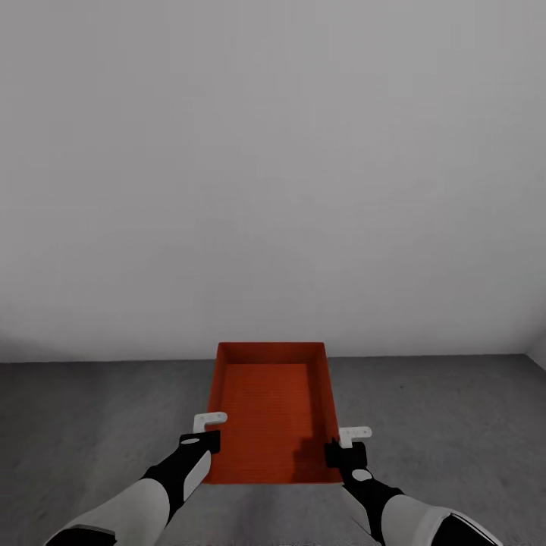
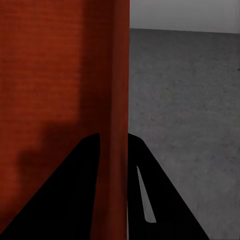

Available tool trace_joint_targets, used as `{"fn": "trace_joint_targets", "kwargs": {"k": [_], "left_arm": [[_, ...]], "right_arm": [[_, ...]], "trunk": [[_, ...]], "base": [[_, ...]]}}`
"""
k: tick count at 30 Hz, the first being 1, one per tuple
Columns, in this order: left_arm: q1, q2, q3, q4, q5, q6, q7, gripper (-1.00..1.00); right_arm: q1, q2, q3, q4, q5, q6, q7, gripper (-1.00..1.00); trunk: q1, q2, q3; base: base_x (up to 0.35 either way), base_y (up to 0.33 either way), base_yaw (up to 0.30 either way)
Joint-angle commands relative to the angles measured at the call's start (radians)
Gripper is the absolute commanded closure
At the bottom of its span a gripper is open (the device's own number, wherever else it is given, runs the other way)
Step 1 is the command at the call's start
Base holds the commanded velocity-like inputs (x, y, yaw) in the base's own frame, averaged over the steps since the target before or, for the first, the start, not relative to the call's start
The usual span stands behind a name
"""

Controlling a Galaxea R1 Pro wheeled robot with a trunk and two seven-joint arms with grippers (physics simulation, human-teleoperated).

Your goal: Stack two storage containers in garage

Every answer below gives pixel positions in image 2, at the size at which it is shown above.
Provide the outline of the storage box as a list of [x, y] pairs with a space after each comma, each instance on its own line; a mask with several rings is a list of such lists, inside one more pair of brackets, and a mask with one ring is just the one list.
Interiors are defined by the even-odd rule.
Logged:
[[130, 0], [0, 0], [0, 235], [90, 135], [89, 240], [127, 240]]

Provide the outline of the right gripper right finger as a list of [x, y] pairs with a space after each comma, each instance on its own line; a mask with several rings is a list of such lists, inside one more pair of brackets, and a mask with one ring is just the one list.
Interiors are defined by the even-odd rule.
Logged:
[[[156, 223], [145, 220], [139, 168]], [[210, 240], [144, 141], [128, 133], [129, 240]]]

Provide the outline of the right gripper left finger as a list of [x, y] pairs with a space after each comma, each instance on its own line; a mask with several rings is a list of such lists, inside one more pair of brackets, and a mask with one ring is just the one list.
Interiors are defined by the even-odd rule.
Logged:
[[100, 134], [83, 138], [0, 234], [0, 240], [90, 240]]

